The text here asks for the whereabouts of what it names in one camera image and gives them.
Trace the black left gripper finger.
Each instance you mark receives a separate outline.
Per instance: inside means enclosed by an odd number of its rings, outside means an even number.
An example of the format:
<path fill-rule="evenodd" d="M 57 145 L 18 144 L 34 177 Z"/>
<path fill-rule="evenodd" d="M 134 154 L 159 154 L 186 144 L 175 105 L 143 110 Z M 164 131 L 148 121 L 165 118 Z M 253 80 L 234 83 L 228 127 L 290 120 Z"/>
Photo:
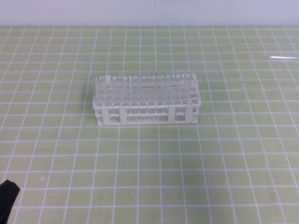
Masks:
<path fill-rule="evenodd" d="M 7 224 L 19 192 L 18 185 L 10 180 L 5 180 L 0 185 L 0 224 Z"/>

